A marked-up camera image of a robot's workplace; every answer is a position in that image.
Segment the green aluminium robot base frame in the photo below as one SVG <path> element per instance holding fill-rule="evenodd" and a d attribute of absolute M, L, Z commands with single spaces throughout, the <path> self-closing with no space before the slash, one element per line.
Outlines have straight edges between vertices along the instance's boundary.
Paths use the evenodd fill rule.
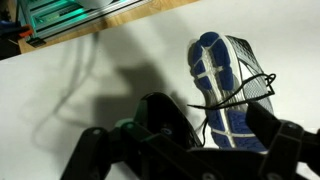
<path fill-rule="evenodd" d="M 109 5 L 90 9 L 76 0 L 17 0 L 21 24 L 30 25 L 33 29 L 29 39 L 48 39 L 84 23 L 122 13 L 149 1 L 112 0 Z"/>

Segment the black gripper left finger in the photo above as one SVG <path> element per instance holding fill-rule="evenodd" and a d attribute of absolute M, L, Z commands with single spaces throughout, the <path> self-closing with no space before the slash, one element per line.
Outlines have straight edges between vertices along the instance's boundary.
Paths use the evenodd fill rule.
<path fill-rule="evenodd" d="M 148 122 L 148 103 L 146 100 L 141 100 L 138 103 L 137 110 L 134 116 L 134 121 L 139 125 L 146 127 Z"/>

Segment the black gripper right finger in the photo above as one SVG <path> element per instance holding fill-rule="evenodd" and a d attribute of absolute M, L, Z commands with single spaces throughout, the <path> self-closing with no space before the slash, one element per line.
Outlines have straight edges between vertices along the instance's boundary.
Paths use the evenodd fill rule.
<path fill-rule="evenodd" d="M 283 148 L 285 144 L 285 123 L 278 120 L 257 102 L 248 104 L 246 123 L 267 149 Z"/>

